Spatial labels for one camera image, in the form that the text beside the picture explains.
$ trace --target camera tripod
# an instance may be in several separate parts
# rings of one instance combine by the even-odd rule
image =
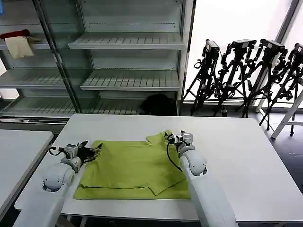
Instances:
[[[219,51],[219,46],[214,41],[207,39],[205,47],[203,48],[203,59],[202,61],[198,59],[198,62],[194,65],[196,69],[200,70],[182,98],[183,102],[189,93],[195,97],[194,105],[190,109],[191,116],[195,111],[200,109],[205,100],[209,99],[214,93],[214,85],[216,82],[213,84],[213,79],[216,81],[215,67],[218,62]],[[194,94],[191,89],[197,80],[200,82],[200,84],[197,93]]]
[[[259,62],[259,66],[261,67],[260,73],[257,76],[256,82],[253,86],[253,88],[251,89],[250,95],[247,98],[247,102],[244,103],[242,106],[244,106],[244,110],[242,112],[242,117],[244,117],[246,115],[246,117],[248,117],[248,109],[250,106],[250,103],[256,99],[256,96],[264,94],[263,90],[264,87],[260,89],[261,84],[263,83],[263,81],[265,80],[266,77],[266,70],[268,70],[268,80],[271,80],[271,69],[272,69],[272,61],[274,59],[274,57],[276,55],[278,55],[279,53],[282,54],[286,54],[287,53],[287,49],[285,49],[285,47],[275,41],[272,40],[266,40],[266,39],[261,39],[261,44],[259,46],[259,49],[263,50],[264,49],[264,56],[262,58],[262,61]],[[266,97],[269,98],[270,97],[270,87],[268,89],[269,83],[266,86]]]
[[[282,70],[280,73],[280,77],[278,80],[282,81],[281,78],[283,75],[286,74],[286,72],[289,70],[286,78],[284,79],[284,82],[281,84],[281,87],[275,96],[275,98],[272,100],[271,105],[267,108],[267,111],[265,115],[263,116],[262,120],[260,121],[259,125],[261,126],[262,123],[264,122],[266,116],[269,116],[272,107],[274,106],[275,103],[278,102],[278,99],[281,99],[285,97],[287,100],[290,100],[293,98],[293,95],[291,93],[292,90],[294,90],[294,100],[297,99],[298,97],[298,86],[299,86],[299,79],[303,75],[303,68],[300,68],[300,65],[303,64],[303,45],[296,44],[294,46],[294,49],[290,52],[289,56],[289,63],[285,66],[285,68]],[[286,90],[285,86],[287,85],[288,82],[293,81],[291,85],[289,86],[289,89]],[[292,120],[294,121],[295,119],[295,113],[292,116]],[[269,121],[267,122],[267,130],[269,130]],[[293,136],[294,134],[294,126],[291,126],[291,131],[290,135]]]
[[[228,44],[226,53],[223,54],[223,57],[221,59],[221,64],[223,65],[223,68],[219,71],[220,77],[219,80],[217,81],[217,85],[215,86],[217,88],[215,96],[218,97],[219,102],[215,110],[214,116],[216,116],[218,110],[220,109],[222,113],[222,117],[227,117],[227,110],[224,107],[224,101],[233,98],[240,84],[242,84],[243,93],[241,93],[238,90],[237,91],[243,95],[243,100],[246,103],[247,97],[246,97],[246,89],[244,82],[245,82],[245,71],[246,68],[248,67],[248,64],[244,65],[242,59],[244,59],[244,55],[247,53],[245,63],[249,62],[248,58],[250,57],[251,50],[254,48],[256,42],[257,42],[256,40],[243,39]],[[233,60],[231,60],[229,65],[227,65],[226,58],[231,53],[232,49],[235,52],[235,57]],[[229,72],[231,66],[232,66],[232,70],[228,76],[228,79],[226,82],[223,82],[224,76],[226,75],[227,72]],[[241,75],[240,75],[241,82],[236,82],[235,84],[232,84],[234,75],[239,68],[241,71]]]

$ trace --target floor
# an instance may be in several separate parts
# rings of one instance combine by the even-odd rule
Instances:
[[[188,105],[182,106],[182,115],[190,115],[190,107]],[[229,117],[240,117],[240,113],[234,111],[234,107],[227,108]],[[194,116],[213,116],[211,106],[205,107],[202,111],[194,114]],[[271,114],[271,126],[275,128],[283,118],[282,113]],[[254,112],[249,113],[249,117],[260,121],[261,115]],[[303,114],[298,114],[296,120],[303,121]],[[270,138],[272,130],[266,131],[265,126],[262,125],[264,133],[272,143],[273,147],[281,157],[286,168],[290,172],[298,188],[303,192],[303,127],[296,126],[294,129],[294,136],[289,136],[290,126],[286,126],[276,140]],[[0,226],[12,226],[14,220],[18,216],[18,211],[11,207],[4,219],[0,222]],[[71,222],[75,227],[79,227],[81,217],[72,217]],[[128,227],[128,226],[145,226],[145,227],[199,227],[197,222],[171,222],[171,221],[147,221],[147,220],[131,220],[131,219],[114,219],[114,218],[89,218],[85,225],[86,227]],[[273,226],[269,224],[240,224],[240,227],[263,227]],[[303,224],[286,224],[285,227],[302,227]]]

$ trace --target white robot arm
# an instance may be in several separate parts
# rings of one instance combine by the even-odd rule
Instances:
[[[64,153],[65,158],[47,169],[42,187],[28,197],[14,227],[55,226],[75,174],[85,162],[95,159],[100,153],[102,144],[96,148],[86,148],[87,142],[78,145],[68,144],[65,148],[59,148],[56,156]]]
[[[202,227],[238,227],[223,189],[207,171],[202,152],[192,145],[193,135],[181,131],[181,136],[169,135],[168,141],[177,146],[180,166]]]

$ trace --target tripod leg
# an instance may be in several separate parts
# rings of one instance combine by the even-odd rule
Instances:
[[[239,107],[237,107],[236,109],[235,109],[235,112],[238,112],[241,108],[242,108],[242,106],[244,106],[245,105],[245,103],[243,103],[242,105],[240,105]]]
[[[243,101],[244,101],[244,103],[246,103],[247,97],[246,97],[245,80],[244,80],[244,73],[245,73],[245,70],[244,70],[244,68],[243,68],[243,63],[242,63],[242,62],[241,62],[240,68],[241,68],[241,80],[242,80],[242,90],[243,90]]]
[[[219,109],[220,109],[220,103],[218,103],[218,105],[214,108],[214,115],[213,115],[213,117],[215,117],[216,115],[217,115],[217,113],[218,113],[218,111],[219,111]]]
[[[206,87],[203,89],[203,93],[200,94],[200,97],[199,97],[199,100],[198,100],[198,103],[197,103],[197,106],[196,106],[196,111],[199,110],[199,109],[201,109],[203,107],[204,102],[207,99],[206,97],[209,94],[208,92],[211,89],[212,81],[213,81],[212,78],[208,78],[207,81],[206,80],[202,81],[201,84],[203,85],[205,83]]]
[[[274,98],[274,100],[272,101],[270,107],[266,110],[265,115],[263,116],[262,120],[260,121],[259,126],[262,125],[262,123],[263,123],[264,120],[266,119],[267,115],[270,113],[271,109],[273,108],[274,104],[278,101],[278,97],[279,97],[279,95],[282,93],[283,88],[285,88],[285,86],[286,86],[286,84],[287,84],[289,78],[291,77],[292,73],[293,73],[293,70],[290,70],[289,73],[287,74],[287,76],[286,76],[286,78],[285,78],[283,84],[281,85],[281,87],[280,87],[280,89],[279,89],[279,91],[278,91],[276,97]]]
[[[294,101],[297,99],[298,97],[298,87],[299,87],[299,83],[296,83],[295,85],[295,89],[294,89]],[[295,118],[295,112],[293,114],[293,117],[292,117],[292,121],[294,121],[294,118]],[[290,129],[290,136],[293,136],[294,135],[294,126],[292,125],[291,129]]]
[[[191,83],[191,85],[189,86],[189,88],[186,90],[186,93],[184,95],[184,97],[182,98],[182,102],[185,100],[186,96],[189,94],[191,88],[193,87],[193,85],[195,84],[196,80],[198,79],[198,75],[195,77],[195,79],[193,80],[193,82]]]
[[[266,70],[267,70],[267,66],[265,64],[262,64],[262,68],[261,68],[261,70],[260,70],[260,72],[257,76],[255,84],[252,88],[252,91],[250,92],[250,95],[247,98],[246,105],[245,105],[244,110],[242,112],[242,117],[244,117],[245,113],[248,112],[248,109],[250,107],[250,103],[251,103],[252,99],[255,97],[255,93],[257,92],[257,90],[259,89],[261,84],[263,83],[263,81],[266,77]]]
[[[227,110],[223,104],[221,105],[221,114],[222,114],[222,117],[227,117]]]
[[[198,91],[197,91],[197,95],[196,95],[195,101],[194,101],[194,105],[190,109],[190,116],[193,116],[194,112],[197,110],[197,105],[198,105],[198,102],[200,101],[202,85],[203,85],[203,83],[201,81],[200,85],[199,85],[199,88],[198,88]]]
[[[267,91],[267,109],[270,108],[270,90]],[[268,113],[267,115],[267,128],[266,130],[268,131],[269,130],[269,116],[270,116],[270,113]]]

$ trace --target green shirt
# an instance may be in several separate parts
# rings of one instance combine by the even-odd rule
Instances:
[[[185,176],[169,161],[164,132],[146,141],[102,141],[100,155],[88,163],[75,199],[189,199]],[[178,163],[176,146],[169,146]]]

